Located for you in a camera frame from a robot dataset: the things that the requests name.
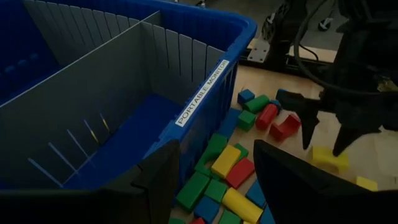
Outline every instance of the label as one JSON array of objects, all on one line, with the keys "label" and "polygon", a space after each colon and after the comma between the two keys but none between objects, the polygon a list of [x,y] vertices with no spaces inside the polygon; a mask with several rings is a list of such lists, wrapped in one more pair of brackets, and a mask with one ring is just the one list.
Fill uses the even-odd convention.
[{"label": "label", "polygon": [[225,70],[226,66],[229,64],[229,61],[223,60],[216,68],[216,70],[207,78],[206,82],[200,88],[199,92],[192,98],[191,102],[184,109],[183,113],[178,117],[175,124],[184,127],[185,123],[192,116],[193,112],[198,108],[201,101],[207,95],[207,93],[211,90],[214,83],[216,83],[217,79]]}]

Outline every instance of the blue block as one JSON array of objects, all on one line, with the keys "label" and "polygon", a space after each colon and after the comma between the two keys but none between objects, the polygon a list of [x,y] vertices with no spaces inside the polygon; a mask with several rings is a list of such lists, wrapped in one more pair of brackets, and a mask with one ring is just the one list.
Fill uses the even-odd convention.
[{"label": "blue block", "polygon": [[227,137],[228,140],[231,138],[234,133],[236,122],[238,122],[238,116],[242,113],[242,111],[230,108],[228,113],[225,116],[224,121],[221,123],[217,134],[220,134],[224,137]]},{"label": "blue block", "polygon": [[269,210],[269,206],[267,206],[262,213],[260,224],[275,224],[275,220],[271,214],[271,210]]},{"label": "blue block", "polygon": [[198,205],[195,207],[193,214],[195,217],[202,217],[206,223],[213,223],[216,218],[220,205],[207,196],[201,198]]},{"label": "blue block", "polygon": [[254,93],[250,90],[243,90],[238,94],[238,103],[243,106],[246,102],[254,99]]},{"label": "blue block", "polygon": [[266,198],[264,197],[264,194],[262,194],[258,180],[256,180],[250,187],[246,193],[246,197],[260,208],[264,208],[264,205],[266,204]]}]

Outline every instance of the wooden table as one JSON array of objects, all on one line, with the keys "label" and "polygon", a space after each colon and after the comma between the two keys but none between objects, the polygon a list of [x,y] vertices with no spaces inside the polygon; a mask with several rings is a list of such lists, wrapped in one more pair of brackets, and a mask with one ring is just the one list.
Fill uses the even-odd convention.
[{"label": "wooden table", "polygon": [[[336,54],[336,52],[331,50],[312,50],[316,51],[320,60],[323,61],[333,61]],[[300,55],[301,57],[307,58],[313,57],[310,53],[304,51],[300,51]],[[243,89],[250,89],[256,95],[265,94],[269,98],[275,98],[275,95],[279,88],[283,88],[285,90],[296,93],[301,93],[304,97],[314,99],[318,98],[318,94],[322,90],[322,87],[305,78],[270,72],[258,68],[240,66],[238,68],[238,74],[236,76],[231,107],[241,109],[241,107],[236,102],[236,99],[238,97],[238,93]],[[282,111],[275,120],[275,122],[283,122],[290,113],[292,112]],[[320,120],[320,123],[315,128],[309,149],[312,145],[327,146],[330,149],[333,149],[333,145],[335,143],[340,124],[337,121],[336,116],[331,113],[325,113],[320,111],[318,113],[318,119]],[[268,131],[259,131],[255,127],[253,127],[249,132],[245,133],[244,131],[237,128],[235,129],[232,138],[229,140],[229,144],[233,145],[236,143],[240,143],[241,145],[246,147],[249,150],[248,158],[253,161],[252,150],[255,139],[263,139],[268,143],[277,146],[281,150],[284,150],[300,159],[308,161],[307,154],[309,150],[304,151],[302,149],[301,129],[295,136],[292,136],[286,139],[284,142],[278,144],[270,136],[268,136]],[[384,164],[384,166],[386,167],[383,167],[382,169],[387,169],[390,171],[390,173],[395,173],[396,177],[398,176],[398,161],[395,162],[398,159],[398,149],[394,150],[391,147],[387,147],[391,144],[398,146],[397,139],[398,135],[396,133],[385,130],[383,130],[381,134],[368,134],[357,139],[354,143],[352,143],[352,145],[350,145],[349,148],[346,149],[346,153],[348,154],[351,163],[350,170],[342,174],[333,174],[352,182],[357,175],[372,179],[379,184],[379,190],[398,189],[396,178],[390,174],[387,174],[386,171],[381,171],[381,168],[379,167],[379,164],[382,163],[380,161],[386,161],[388,159],[392,160],[389,161],[387,165]],[[250,176],[250,178],[245,181],[242,186],[240,186],[239,191],[244,195],[248,191],[252,183],[255,181],[255,179],[256,174]],[[221,207],[213,223],[218,223],[222,211],[223,208]],[[193,220],[193,214],[187,214],[179,207],[176,207],[172,210],[171,217],[181,218],[187,223],[190,223]]]}]

